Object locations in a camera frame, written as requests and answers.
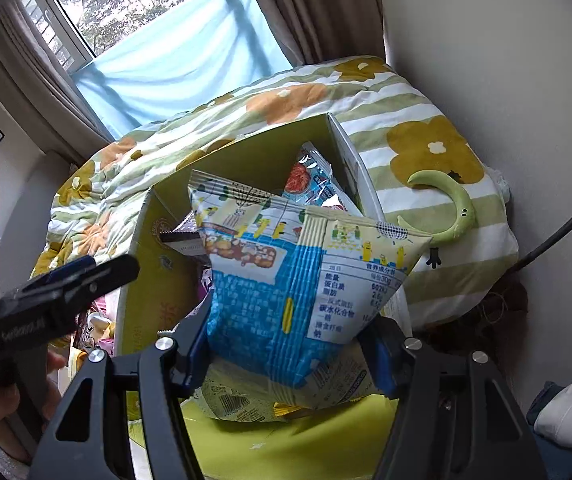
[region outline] brown object on floor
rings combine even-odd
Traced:
[[[502,279],[464,316],[416,336],[438,352],[467,355],[481,350],[504,372],[498,358],[498,334],[525,319],[527,312],[528,294],[524,286],[514,279]]]

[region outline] hand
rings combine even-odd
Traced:
[[[48,351],[48,360],[46,362],[46,375],[55,370],[59,370],[66,365],[66,359],[59,354]],[[56,406],[61,400],[61,394],[50,379],[46,378],[48,383],[46,390],[46,402],[44,403],[41,413],[46,420],[50,420],[54,415]],[[0,447],[11,457],[21,462],[28,462],[30,457],[23,446],[14,436],[8,424],[4,422],[4,418],[17,411],[19,407],[19,390],[16,384],[6,388],[0,388]]]

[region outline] metal bolt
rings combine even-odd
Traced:
[[[488,362],[488,356],[481,350],[476,350],[473,352],[473,361],[482,365]]]
[[[409,350],[419,350],[421,348],[421,341],[416,337],[409,337],[403,342],[403,346]]]
[[[104,352],[101,348],[93,350],[90,352],[88,356],[88,360],[93,363],[98,363],[99,361],[103,361],[103,358],[106,356],[106,352]]]
[[[155,348],[158,350],[167,350],[175,345],[175,340],[172,337],[160,337],[155,342]]]

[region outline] light blue cloth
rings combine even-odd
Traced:
[[[256,0],[188,0],[72,79],[119,139],[290,68]]]

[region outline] bed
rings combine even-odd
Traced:
[[[454,126],[376,57],[351,57],[280,72],[188,114],[135,129],[96,153],[53,199],[46,246],[34,273],[83,254],[98,263],[128,251],[146,190],[178,168],[237,139],[290,121],[333,113],[349,134],[388,221],[448,228],[455,206],[435,189],[411,189],[415,171],[445,171],[463,184],[477,213],[461,240],[425,254],[405,282],[413,327],[463,315],[513,264],[517,241],[500,189]],[[109,312],[116,319],[116,312]]]

